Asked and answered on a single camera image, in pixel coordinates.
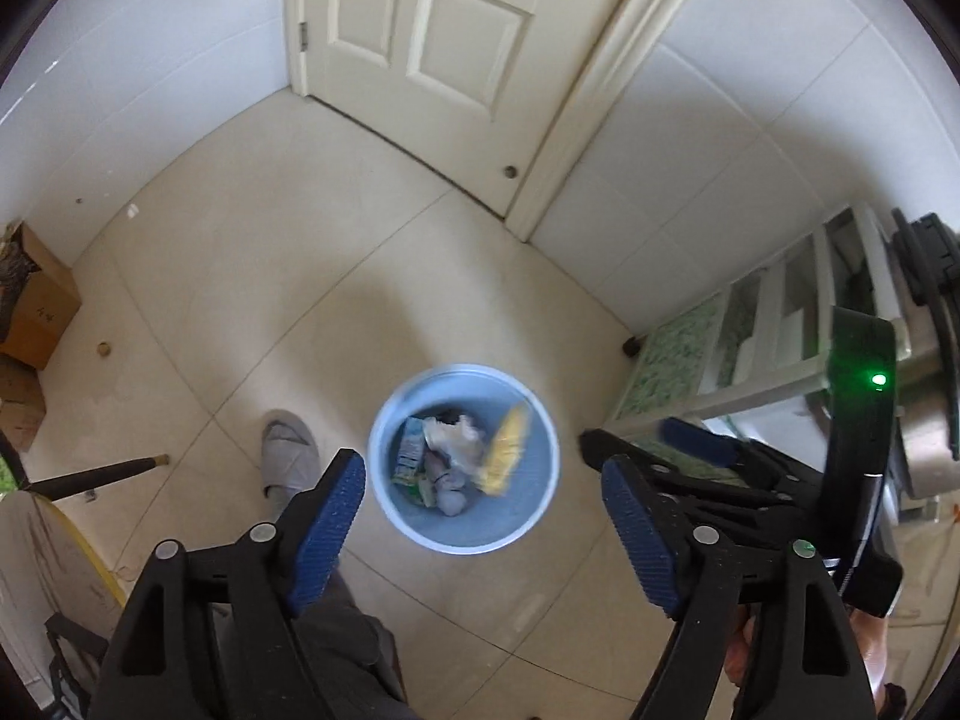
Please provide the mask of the person's right hand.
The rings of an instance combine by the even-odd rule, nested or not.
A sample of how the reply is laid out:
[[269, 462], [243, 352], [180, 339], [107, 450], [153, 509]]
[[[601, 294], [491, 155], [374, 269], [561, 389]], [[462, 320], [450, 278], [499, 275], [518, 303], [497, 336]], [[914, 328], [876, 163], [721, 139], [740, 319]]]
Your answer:
[[[874, 706], [878, 718], [903, 718], [907, 711], [907, 693], [898, 684], [885, 681], [885, 671], [889, 663], [887, 634], [889, 621], [883, 617], [873, 617], [864, 611], [850, 608], [850, 624], [853, 629], [867, 678], [871, 683]], [[737, 608], [736, 625], [731, 639], [727, 642], [724, 657], [724, 672], [727, 679], [737, 688], [742, 686], [747, 671], [750, 645], [754, 639], [755, 615], [748, 606]]]

